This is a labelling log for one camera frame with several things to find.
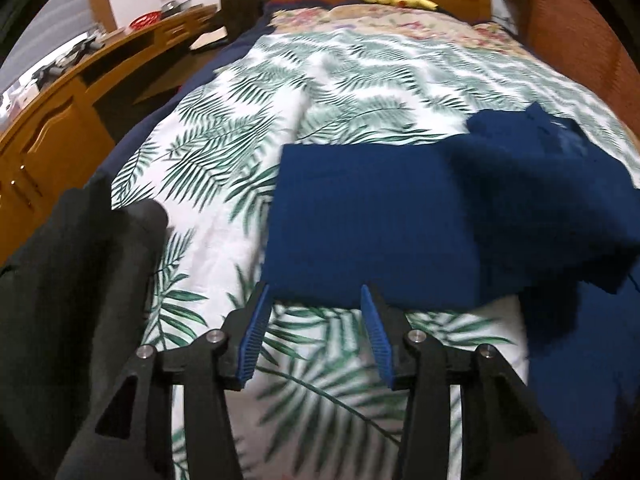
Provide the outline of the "floral pillow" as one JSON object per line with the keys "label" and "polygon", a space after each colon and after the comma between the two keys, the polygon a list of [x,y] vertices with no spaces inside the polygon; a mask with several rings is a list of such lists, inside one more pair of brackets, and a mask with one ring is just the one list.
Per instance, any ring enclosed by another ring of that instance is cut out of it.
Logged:
{"label": "floral pillow", "polygon": [[443,13],[380,6],[345,4],[332,9],[320,6],[277,10],[270,25],[278,34],[332,32],[350,29],[360,34],[395,34],[415,40],[438,40],[457,46],[531,58],[532,55],[500,25],[479,25],[452,18]]}

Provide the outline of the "brown louvered wardrobe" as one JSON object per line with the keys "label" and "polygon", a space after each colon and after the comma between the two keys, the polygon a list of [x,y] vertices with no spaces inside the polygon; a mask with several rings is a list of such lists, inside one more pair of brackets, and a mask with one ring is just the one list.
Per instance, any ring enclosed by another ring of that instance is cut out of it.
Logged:
{"label": "brown louvered wardrobe", "polygon": [[639,71],[588,0],[524,0],[518,29],[530,50],[601,98],[639,133]]}

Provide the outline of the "wooden desk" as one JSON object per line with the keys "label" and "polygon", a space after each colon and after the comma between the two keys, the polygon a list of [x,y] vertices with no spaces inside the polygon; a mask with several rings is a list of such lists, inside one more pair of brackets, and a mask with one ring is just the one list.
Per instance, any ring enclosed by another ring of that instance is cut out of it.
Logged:
{"label": "wooden desk", "polygon": [[115,147],[98,103],[138,70],[204,32],[216,6],[196,6],[107,41],[42,90],[1,133],[1,258],[79,188]]}

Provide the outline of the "palm leaf print bedspread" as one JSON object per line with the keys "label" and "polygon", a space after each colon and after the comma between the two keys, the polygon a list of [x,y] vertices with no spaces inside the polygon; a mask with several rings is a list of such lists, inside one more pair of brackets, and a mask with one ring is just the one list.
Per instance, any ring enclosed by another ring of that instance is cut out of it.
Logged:
{"label": "palm leaf print bedspread", "polygon": [[[169,217],[143,339],[190,344],[258,280],[284,144],[422,144],[479,110],[538,103],[632,176],[639,156],[599,98],[527,53],[398,34],[271,34],[209,70],[119,170],[112,202]],[[252,380],[228,397],[249,479],[386,479],[406,399],[378,379],[360,315],[277,306]]]}

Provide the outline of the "red basket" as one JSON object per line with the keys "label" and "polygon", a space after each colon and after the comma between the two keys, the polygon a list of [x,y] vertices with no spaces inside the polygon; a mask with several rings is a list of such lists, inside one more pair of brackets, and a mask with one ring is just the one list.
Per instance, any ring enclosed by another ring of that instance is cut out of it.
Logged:
{"label": "red basket", "polygon": [[162,19],[162,12],[160,11],[148,12],[132,20],[128,25],[128,28],[132,32],[137,32],[138,30],[145,29],[151,25],[158,23],[161,19]]}

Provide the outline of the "dark wooden chair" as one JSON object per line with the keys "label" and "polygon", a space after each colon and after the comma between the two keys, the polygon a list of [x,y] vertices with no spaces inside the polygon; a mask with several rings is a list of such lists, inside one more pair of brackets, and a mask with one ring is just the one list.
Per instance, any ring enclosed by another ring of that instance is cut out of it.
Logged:
{"label": "dark wooden chair", "polygon": [[220,10],[205,23],[191,51],[225,46],[250,30],[262,15],[262,0],[220,0]]}

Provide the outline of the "navy blue suit jacket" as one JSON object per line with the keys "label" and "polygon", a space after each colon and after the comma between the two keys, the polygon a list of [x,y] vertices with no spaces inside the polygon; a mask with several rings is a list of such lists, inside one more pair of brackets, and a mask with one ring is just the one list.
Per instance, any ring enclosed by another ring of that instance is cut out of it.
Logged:
{"label": "navy blue suit jacket", "polygon": [[538,104],[481,110],[426,145],[282,151],[262,278],[353,308],[516,297],[529,385],[580,472],[629,478],[639,445],[639,192],[624,165]]}

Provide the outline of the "black garment on bed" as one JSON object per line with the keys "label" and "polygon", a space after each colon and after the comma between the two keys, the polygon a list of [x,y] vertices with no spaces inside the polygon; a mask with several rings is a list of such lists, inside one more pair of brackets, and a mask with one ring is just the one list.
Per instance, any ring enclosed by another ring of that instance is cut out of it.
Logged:
{"label": "black garment on bed", "polygon": [[51,479],[142,341],[168,215],[111,205],[99,176],[65,192],[1,268],[1,475]]}

